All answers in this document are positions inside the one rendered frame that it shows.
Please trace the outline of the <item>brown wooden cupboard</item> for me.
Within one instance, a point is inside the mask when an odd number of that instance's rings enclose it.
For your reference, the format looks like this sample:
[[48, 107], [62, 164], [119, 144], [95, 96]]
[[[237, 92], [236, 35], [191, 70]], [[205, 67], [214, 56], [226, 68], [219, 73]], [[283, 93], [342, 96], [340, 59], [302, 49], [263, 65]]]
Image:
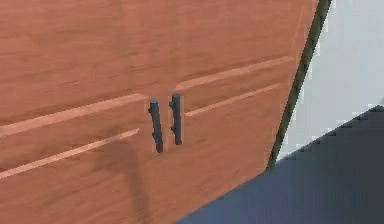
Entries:
[[0, 0], [0, 224], [174, 224], [262, 173], [331, 1]]

